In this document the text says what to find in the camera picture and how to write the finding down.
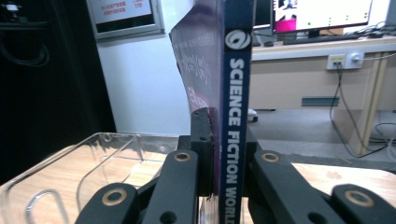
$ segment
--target wall socket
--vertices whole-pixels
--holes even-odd
[[[339,68],[342,69],[358,69],[363,67],[364,53],[352,52],[348,54],[331,54],[327,60],[326,69],[336,70],[337,64],[340,63]]]

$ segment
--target framed poster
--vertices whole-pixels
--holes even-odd
[[[97,41],[164,34],[160,0],[87,0]]]

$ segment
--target transparent plastic box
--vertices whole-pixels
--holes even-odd
[[[101,187],[137,189],[161,171],[178,136],[96,133],[65,148],[0,188],[0,223],[74,223]]]

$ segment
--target book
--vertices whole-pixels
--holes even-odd
[[[240,222],[254,0],[198,0],[171,30],[191,112],[214,135],[214,223]]]

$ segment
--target white wall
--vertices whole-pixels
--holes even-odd
[[[190,134],[190,111],[168,37],[193,0],[162,0],[166,35],[98,43],[119,133]]]

